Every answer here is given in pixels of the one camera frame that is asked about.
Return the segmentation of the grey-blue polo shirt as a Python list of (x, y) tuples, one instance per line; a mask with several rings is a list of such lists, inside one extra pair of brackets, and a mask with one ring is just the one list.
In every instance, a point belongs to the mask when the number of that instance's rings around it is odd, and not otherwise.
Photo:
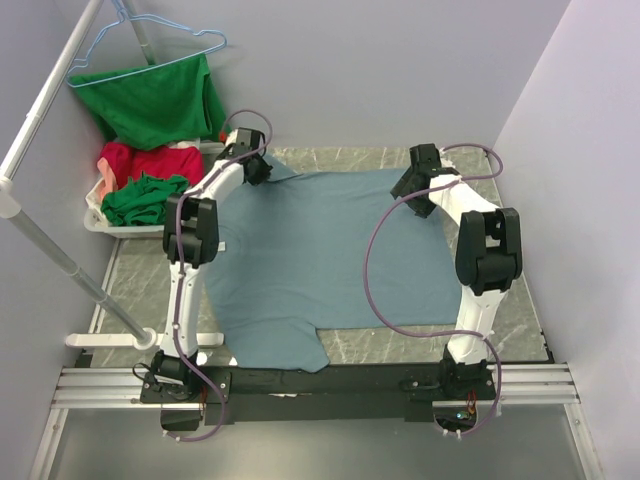
[(205, 287), (240, 366), (315, 372), (329, 362), (319, 330), (455, 323), (461, 287), (441, 218), (395, 206), (400, 177), (275, 163), (223, 201), (225, 248)]

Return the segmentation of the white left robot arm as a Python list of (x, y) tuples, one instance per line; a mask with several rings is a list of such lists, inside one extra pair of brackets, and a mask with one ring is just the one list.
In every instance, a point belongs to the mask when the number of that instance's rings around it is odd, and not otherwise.
[(203, 179), (168, 199), (162, 244), (170, 262), (170, 294), (161, 364), (182, 357), (194, 362), (197, 357), (204, 277), (219, 250), (218, 208), (240, 186), (269, 179), (272, 167), (264, 160), (267, 144), (263, 132), (233, 130)]

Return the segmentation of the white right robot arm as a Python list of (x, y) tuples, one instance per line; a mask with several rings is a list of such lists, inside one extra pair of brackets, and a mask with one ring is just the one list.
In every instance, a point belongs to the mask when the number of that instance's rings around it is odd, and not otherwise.
[(439, 374), (444, 395), (460, 399), (474, 386), (464, 365), (488, 357), (484, 340), (493, 330), (498, 307), (523, 268), (520, 217), (483, 198), (452, 164), (441, 159), (434, 144), (409, 149), (410, 166), (391, 189), (393, 198), (407, 198), (407, 206), (421, 217), (440, 209), (458, 227), (454, 265), (462, 286), (456, 335), (445, 353), (455, 363)]

